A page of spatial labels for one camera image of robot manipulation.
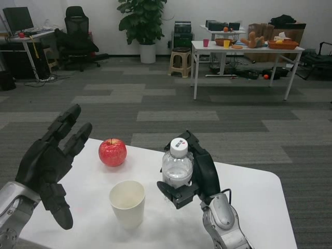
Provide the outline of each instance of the orange basket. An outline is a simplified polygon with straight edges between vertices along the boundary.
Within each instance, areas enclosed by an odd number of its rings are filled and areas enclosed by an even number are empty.
[[[233,43],[233,40],[232,40],[232,39],[226,39],[226,38],[216,38],[216,39],[215,39],[217,46],[221,46],[221,47],[224,46],[224,41],[225,41],[225,40],[228,40],[228,41],[229,41],[229,45],[230,45],[230,46],[232,45],[232,43]]]
[[[292,40],[285,40],[283,41],[283,43],[280,44],[275,43],[275,40],[269,40],[268,45],[269,48],[272,49],[289,49],[289,50],[296,49],[296,47],[299,46],[299,44],[296,41]]]

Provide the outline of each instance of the white wall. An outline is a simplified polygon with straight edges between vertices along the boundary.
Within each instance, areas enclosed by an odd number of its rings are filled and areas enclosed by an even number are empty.
[[[35,27],[64,27],[63,0],[14,0],[16,7],[28,7]]]
[[[67,0],[68,5],[81,5],[90,19],[90,30],[101,52],[109,54],[138,54],[137,44],[127,45],[125,32],[118,31],[122,14],[116,10],[117,0]],[[168,0],[163,22],[165,38],[157,42],[157,53],[168,54],[175,20],[190,20],[196,39],[208,38],[209,34],[199,27],[206,19],[232,22],[243,20],[247,28],[250,23],[268,22],[282,14],[307,24],[301,45],[317,48],[325,40],[332,42],[331,0]]]

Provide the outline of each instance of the black bag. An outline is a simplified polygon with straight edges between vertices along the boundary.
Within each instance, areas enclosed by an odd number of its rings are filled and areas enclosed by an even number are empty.
[[[287,15],[282,15],[271,19],[271,24],[274,26],[279,26],[286,23],[296,23],[296,20]]]

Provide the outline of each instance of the cable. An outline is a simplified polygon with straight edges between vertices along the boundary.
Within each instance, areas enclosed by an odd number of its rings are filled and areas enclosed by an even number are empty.
[[[229,192],[228,200],[229,200],[229,204],[231,205],[231,203],[232,203],[232,190],[230,188],[226,188],[222,191],[222,193],[225,193],[225,192]]]

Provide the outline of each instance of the white bottle cap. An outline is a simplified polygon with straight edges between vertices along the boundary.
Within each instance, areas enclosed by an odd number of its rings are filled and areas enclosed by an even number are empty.
[[[171,142],[171,155],[175,158],[185,157],[188,153],[188,142],[181,138],[177,137]]]

